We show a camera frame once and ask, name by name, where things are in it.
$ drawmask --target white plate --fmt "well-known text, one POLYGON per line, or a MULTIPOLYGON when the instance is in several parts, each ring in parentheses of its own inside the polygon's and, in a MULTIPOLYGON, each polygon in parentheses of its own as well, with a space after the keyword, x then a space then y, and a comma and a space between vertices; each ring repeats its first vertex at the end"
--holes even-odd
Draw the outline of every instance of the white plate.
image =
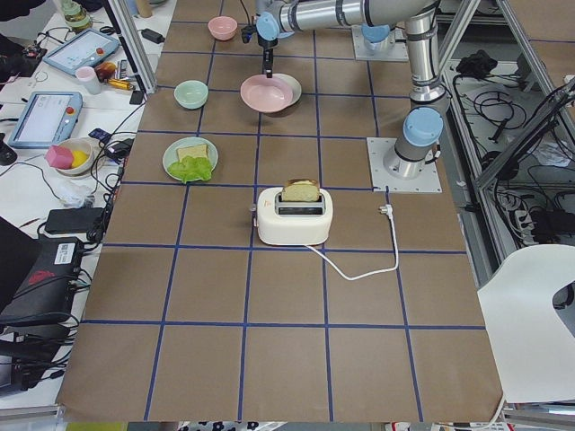
POLYGON ((297 79, 294 78, 292 75, 286 75, 286 74, 273 74, 273 75, 281 79, 286 84, 288 84, 291 87, 292 92, 294 93, 294 98, 292 99, 291 103, 289 103, 288 106, 291 106, 297 101, 299 101, 299 98, 302 97, 302 85, 299 83, 299 81, 297 81, 297 79))
POLYGON ((165 172, 175 180, 181 181, 179 178, 174 177, 168 172, 168 166, 170 166, 174 162, 178 162, 178 153, 177 153, 178 148, 186 148, 188 146, 198 146, 202 144, 206 144, 208 146, 208 160, 212 165, 212 171, 214 171, 217 165, 216 146, 213 145, 211 142, 209 142, 207 139, 204 139, 203 137, 190 136, 190 137, 183 137, 182 139, 177 140, 176 142, 168 146, 168 148, 165 150, 164 157, 162 157, 162 165, 164 166, 165 172))

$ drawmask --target white toaster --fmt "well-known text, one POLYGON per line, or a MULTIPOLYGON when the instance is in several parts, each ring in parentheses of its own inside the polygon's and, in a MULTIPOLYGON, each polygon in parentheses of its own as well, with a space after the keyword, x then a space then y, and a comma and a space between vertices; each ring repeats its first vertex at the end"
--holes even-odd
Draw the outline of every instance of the white toaster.
POLYGON ((327 240, 333 217, 330 194, 320 189, 317 202, 282 202, 281 187, 265 189, 258 197, 256 227, 269 245, 316 245, 327 240))

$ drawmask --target lettuce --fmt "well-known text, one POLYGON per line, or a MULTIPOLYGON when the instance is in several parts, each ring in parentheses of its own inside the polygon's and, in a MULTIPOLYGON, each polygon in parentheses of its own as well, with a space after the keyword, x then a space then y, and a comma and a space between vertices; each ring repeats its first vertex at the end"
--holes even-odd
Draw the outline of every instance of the lettuce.
POLYGON ((186 156, 181 162, 168 166, 168 172, 184 184, 195 180, 207 181, 212 178, 212 165, 206 157, 186 156))

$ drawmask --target white bowl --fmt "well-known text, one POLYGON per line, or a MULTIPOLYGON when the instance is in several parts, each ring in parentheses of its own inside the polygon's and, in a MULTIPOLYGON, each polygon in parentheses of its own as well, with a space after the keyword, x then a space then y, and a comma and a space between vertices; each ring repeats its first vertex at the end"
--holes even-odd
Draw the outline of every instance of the white bowl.
POLYGON ((93 161, 95 159, 95 154, 93 151, 93 142, 94 141, 88 137, 71 138, 67 139, 66 141, 60 142, 58 146, 63 146, 64 148, 67 148, 70 151, 74 150, 82 151, 83 153, 88 154, 88 158, 80 166, 77 166, 72 169, 56 168, 56 171, 58 171, 62 175, 66 175, 67 177, 78 177, 88 172, 92 167, 93 161))
POLYGON ((291 106, 297 101, 299 101, 299 98, 302 97, 302 84, 300 84, 299 81, 297 81, 297 79, 294 78, 292 75, 286 75, 286 74, 273 74, 273 75, 281 79, 282 81, 285 81, 287 85, 291 87, 294 97, 288 106, 291 106))

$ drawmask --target white chair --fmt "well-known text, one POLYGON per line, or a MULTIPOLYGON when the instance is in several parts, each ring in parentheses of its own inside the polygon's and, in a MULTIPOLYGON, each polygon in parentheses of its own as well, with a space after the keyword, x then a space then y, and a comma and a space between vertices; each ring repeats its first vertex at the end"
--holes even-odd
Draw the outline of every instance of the white chair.
POLYGON ((479 290, 507 402, 575 399, 575 338, 553 308, 575 280, 575 247, 534 245, 511 253, 479 290))

